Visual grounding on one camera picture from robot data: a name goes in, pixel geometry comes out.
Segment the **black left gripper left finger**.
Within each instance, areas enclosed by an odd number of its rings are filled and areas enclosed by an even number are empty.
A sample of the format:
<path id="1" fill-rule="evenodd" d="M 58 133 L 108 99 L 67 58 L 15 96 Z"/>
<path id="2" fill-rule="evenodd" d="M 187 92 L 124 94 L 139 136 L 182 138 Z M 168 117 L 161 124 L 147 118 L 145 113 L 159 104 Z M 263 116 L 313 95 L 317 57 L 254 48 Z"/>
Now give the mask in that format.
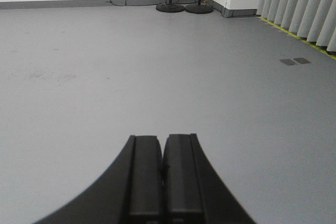
<path id="1" fill-rule="evenodd" d="M 38 223 L 163 223 L 162 183 L 157 137 L 131 135 L 92 185 Z"/>

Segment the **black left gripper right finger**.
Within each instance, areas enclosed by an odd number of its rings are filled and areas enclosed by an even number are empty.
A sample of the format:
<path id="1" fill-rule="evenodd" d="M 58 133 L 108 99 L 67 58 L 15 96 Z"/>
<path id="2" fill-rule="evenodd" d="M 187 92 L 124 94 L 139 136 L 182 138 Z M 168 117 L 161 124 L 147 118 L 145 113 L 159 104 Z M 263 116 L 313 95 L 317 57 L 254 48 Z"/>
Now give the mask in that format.
<path id="1" fill-rule="evenodd" d="M 254 223 L 212 167 L 196 134 L 169 135 L 163 164 L 166 223 Z"/>

